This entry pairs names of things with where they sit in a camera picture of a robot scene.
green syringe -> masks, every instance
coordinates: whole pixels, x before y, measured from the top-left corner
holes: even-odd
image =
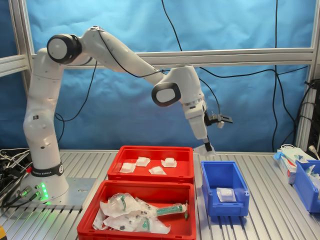
[[[157,216],[167,215],[167,214],[178,214],[183,212],[183,207],[181,204],[175,206],[168,206],[163,208],[158,208],[156,210]]]

small blue bin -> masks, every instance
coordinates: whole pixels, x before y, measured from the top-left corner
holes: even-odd
[[[299,194],[301,201],[305,208],[310,213],[320,213],[320,200],[318,200],[319,191],[310,178],[306,174],[306,169],[310,166],[315,165],[312,172],[320,174],[320,161],[319,160],[308,160],[308,163],[296,162],[296,174],[294,188]]]
[[[202,192],[209,216],[247,216],[249,191],[234,161],[202,161]],[[236,202],[221,202],[217,188],[233,189]]]

white pouch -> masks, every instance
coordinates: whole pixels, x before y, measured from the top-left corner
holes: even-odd
[[[139,156],[135,165],[138,167],[146,167],[150,163],[150,158]]]
[[[310,177],[312,170],[314,169],[315,166],[316,165],[312,165],[305,170],[305,173],[308,175],[308,177]]]
[[[161,164],[165,168],[175,168],[177,166],[177,161],[172,157],[167,157],[164,161],[161,160]]]
[[[135,198],[135,200],[138,204],[140,204],[140,209],[142,211],[149,212],[152,216],[156,216],[158,207],[148,204],[137,197]]]
[[[318,180],[316,177],[310,175],[309,176],[312,184],[318,189],[318,191],[320,192],[320,180]]]
[[[281,151],[288,159],[290,159],[294,163],[296,162],[296,160],[302,164],[308,163],[308,160],[315,160],[313,157],[302,151],[301,148],[295,147],[290,144],[282,145]]]
[[[135,168],[136,168],[136,164],[135,163],[125,162],[125,163],[122,164],[120,173],[123,173],[123,174],[133,173]]]
[[[216,155],[216,151],[215,151],[215,149],[214,149],[214,147],[212,145],[210,145],[210,146],[212,148],[212,151],[207,151],[206,146],[204,144],[194,148],[193,151],[196,154],[200,154],[200,155],[206,156],[206,157],[215,156]]]
[[[220,202],[236,202],[235,191],[232,188],[216,188]]]
[[[168,234],[171,227],[166,227],[156,217],[144,217],[138,224],[135,232],[149,232],[153,234]]]
[[[104,227],[102,227],[102,226],[103,226],[103,223],[104,223],[105,219],[106,219],[106,215],[104,215],[104,213],[102,212],[102,210],[100,208],[98,213],[95,216],[95,219],[94,219],[94,222],[92,224],[92,227],[95,230],[103,230]]]
[[[149,169],[149,172],[150,172],[151,174],[167,175],[167,174],[165,173],[165,171],[162,169],[162,167],[160,167],[160,166],[155,166],[155,167]]]
[[[144,217],[150,218],[152,216],[146,211],[137,210],[117,217],[109,216],[103,223],[119,231],[134,232]]]
[[[108,203],[101,201],[100,208],[104,215],[116,218],[140,210],[140,204],[129,193],[117,193],[110,198]]]

red plastic crate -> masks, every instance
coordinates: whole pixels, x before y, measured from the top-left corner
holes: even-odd
[[[160,208],[188,201],[189,218],[186,220],[183,213],[159,216],[158,219],[166,227],[171,226],[168,234],[95,230],[92,224],[100,208],[100,201],[106,203],[108,198],[117,193],[129,193],[134,198],[138,197]],[[79,240],[196,240],[194,186],[173,182],[103,181],[85,211],[77,232]]]
[[[135,164],[138,157],[151,161],[146,167],[136,166],[132,173],[120,173],[123,163]],[[174,158],[176,167],[163,167],[161,160]],[[149,169],[160,166],[166,175],[154,175]],[[194,182],[194,155],[191,147],[172,146],[122,146],[108,170],[109,180],[143,181],[143,182]]]

plastic packaging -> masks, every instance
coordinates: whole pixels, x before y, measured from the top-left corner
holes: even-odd
[[[235,191],[232,188],[216,188],[220,202],[236,202]]]
[[[150,158],[140,156],[136,160],[135,165],[138,167],[146,167],[150,163],[150,161],[151,161]]]
[[[149,232],[153,234],[168,234],[171,226],[166,227],[156,217],[144,217],[139,222],[135,232]]]
[[[180,203],[173,206],[162,207],[156,210],[157,216],[169,215],[169,214],[179,214],[184,213],[187,210],[186,205]]]
[[[124,214],[117,217],[109,216],[103,223],[111,228],[124,232],[133,232],[136,230],[138,223],[141,221],[139,211],[132,211],[131,213]]]
[[[92,227],[96,230],[102,230],[104,220],[106,219],[106,215],[102,212],[101,208],[99,209],[98,213],[95,216],[94,222],[92,224]]]
[[[316,177],[310,175],[309,176],[311,182],[313,183],[313,185],[318,189],[318,191],[320,192],[320,180],[318,180]]]
[[[129,193],[113,195],[108,203],[100,202],[104,215],[116,218],[140,210],[140,204]]]
[[[164,161],[161,160],[161,164],[165,168],[175,168],[175,167],[177,167],[177,161],[172,157],[167,157]]]
[[[203,155],[205,157],[215,156],[216,155],[216,151],[215,151],[215,149],[214,149],[214,147],[212,145],[210,145],[210,146],[212,148],[212,151],[207,151],[206,146],[204,144],[194,148],[193,151],[196,154],[200,154],[200,155]]]
[[[123,173],[123,174],[133,173],[135,168],[136,168],[135,163],[125,162],[121,167],[120,173]]]
[[[319,175],[319,173],[314,173],[314,172],[312,172],[310,175],[311,175],[311,176],[314,176],[316,179],[320,180],[320,175]]]
[[[165,173],[165,171],[162,169],[162,167],[160,167],[160,166],[155,166],[155,167],[149,169],[149,172],[150,172],[151,174],[167,175],[167,174]]]
[[[307,174],[308,177],[310,177],[312,170],[314,169],[315,166],[316,165],[312,165],[305,170],[305,173]]]
[[[136,202],[138,204],[140,204],[140,207],[141,207],[140,209],[142,211],[150,212],[153,216],[156,215],[158,207],[150,205],[150,204],[146,203],[145,201],[143,201],[143,200],[141,200],[141,199],[139,199],[137,197],[135,198],[135,200],[136,200]]]

